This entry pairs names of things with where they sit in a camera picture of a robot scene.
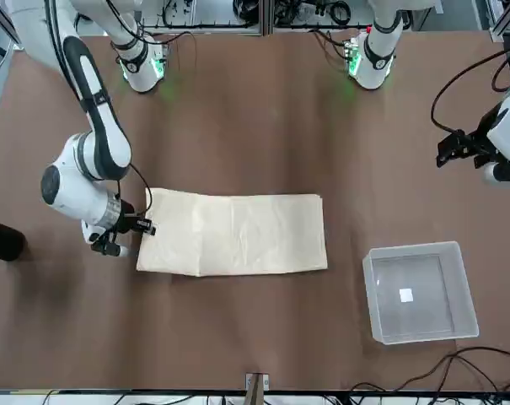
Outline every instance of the white robotic arm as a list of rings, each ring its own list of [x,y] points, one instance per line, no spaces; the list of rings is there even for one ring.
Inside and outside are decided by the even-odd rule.
[[[474,157],[475,168],[484,168],[484,176],[489,183],[510,184],[510,90],[481,118],[480,124],[471,133],[446,129],[434,121],[450,132],[438,144],[438,167],[453,159]]]
[[[88,132],[71,136],[60,156],[46,168],[41,179],[41,194],[57,211],[82,221],[85,240],[94,250],[105,255],[124,256],[126,249],[115,243],[116,233],[137,230],[153,234],[155,228],[142,215],[135,215],[131,204],[120,200],[97,182],[120,181],[126,175],[131,163],[131,146],[115,116],[95,61],[72,25],[67,0],[58,3],[59,7],[56,7],[55,0],[46,0],[45,8],[30,9],[16,8],[11,3],[15,27],[23,32],[29,27],[35,30],[32,35],[20,33],[26,51],[63,72],[91,127]],[[42,45],[47,38],[43,36],[45,29],[50,34],[46,42],[48,46]],[[36,35],[40,36],[41,42],[35,40]],[[120,38],[118,31],[113,40],[125,42],[128,38]],[[130,46],[120,45],[124,52],[146,49],[143,57],[138,58],[137,66],[142,69],[128,77],[130,83],[133,87],[155,84],[158,78],[148,54],[148,44],[140,46],[138,42],[141,41],[133,42],[131,38]]]
[[[368,0],[374,21],[370,32],[346,42],[347,73],[365,89],[377,89],[389,74],[403,31],[400,10],[423,10],[436,0]]]

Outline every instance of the clear plastic container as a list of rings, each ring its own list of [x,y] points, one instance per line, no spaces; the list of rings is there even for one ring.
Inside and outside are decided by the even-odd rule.
[[[371,329],[379,342],[479,335],[457,242],[371,249],[363,273]]]

